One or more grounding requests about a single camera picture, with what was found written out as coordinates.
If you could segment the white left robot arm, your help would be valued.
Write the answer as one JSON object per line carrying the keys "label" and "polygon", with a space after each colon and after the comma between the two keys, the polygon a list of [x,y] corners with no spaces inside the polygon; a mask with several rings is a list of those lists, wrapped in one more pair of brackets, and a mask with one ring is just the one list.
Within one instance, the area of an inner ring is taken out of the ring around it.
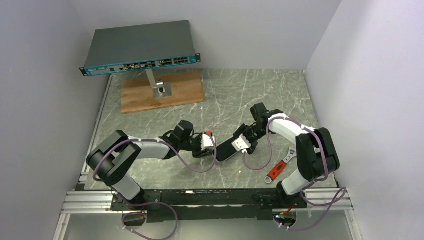
{"label": "white left robot arm", "polygon": [[213,133],[195,132],[191,122],[182,120],[157,138],[135,138],[116,130],[88,154],[85,162],[93,170],[94,181],[104,183],[134,206],[145,203],[145,191],[129,174],[134,162],[180,158],[180,151],[190,152],[195,159],[213,156],[213,165],[218,160]]}

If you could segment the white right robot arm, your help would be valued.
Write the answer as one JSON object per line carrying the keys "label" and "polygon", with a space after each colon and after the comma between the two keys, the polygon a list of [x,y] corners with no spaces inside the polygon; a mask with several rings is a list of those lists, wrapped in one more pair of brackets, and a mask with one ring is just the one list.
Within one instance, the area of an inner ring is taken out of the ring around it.
{"label": "white right robot arm", "polygon": [[328,179],[340,168],[340,160],[327,128],[313,128],[288,117],[279,109],[269,110],[264,103],[250,108],[254,123],[236,134],[231,146],[243,155],[254,150],[254,143],[270,134],[280,135],[296,147],[297,168],[277,184],[282,199],[298,195],[316,182]]}

